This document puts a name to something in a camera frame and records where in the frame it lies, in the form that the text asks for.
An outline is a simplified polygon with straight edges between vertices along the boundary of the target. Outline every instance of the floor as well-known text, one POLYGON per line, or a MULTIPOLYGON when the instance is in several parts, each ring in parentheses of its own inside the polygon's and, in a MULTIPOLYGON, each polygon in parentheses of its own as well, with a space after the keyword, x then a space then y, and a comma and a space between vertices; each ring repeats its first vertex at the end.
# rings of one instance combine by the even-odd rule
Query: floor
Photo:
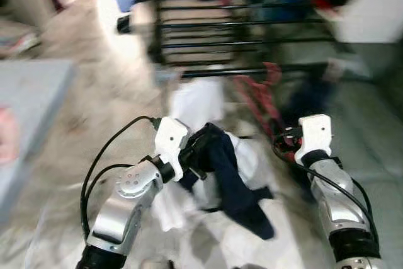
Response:
MULTIPOLYGON (((0 268, 74 268, 84 247, 79 190, 100 144, 133 117, 161 114, 161 92, 142 39, 115 33, 120 16, 115 0, 64 3, 67 10, 52 20, 43 35, 39 58, 74 60, 76 80, 41 153, 33 159, 31 181, 9 226, 0 235, 0 268)), ((143 125, 129 129, 99 166, 116 161, 136 163, 152 151, 152 134, 143 125)), ((101 187, 95 192, 89 206, 92 216, 105 191, 101 187)), ((232 268, 247 263, 269 269, 324 268, 324 257, 315 256, 321 235, 311 228, 312 218, 302 211, 286 214, 278 200, 265 205, 284 234, 280 243, 262 242, 221 213, 198 214, 187 228, 169 232, 162 232, 148 214, 137 238, 141 244, 135 245, 125 268, 138 268, 143 260, 163 264, 166 259, 174 260, 178 268, 232 268), (293 221, 296 232, 289 230, 288 220, 293 221), (294 242, 302 243, 304 250, 298 251, 294 242), (310 261, 302 260, 303 254, 310 261)), ((143 268, 159 267, 158 263, 153 267, 143 263, 143 268)))

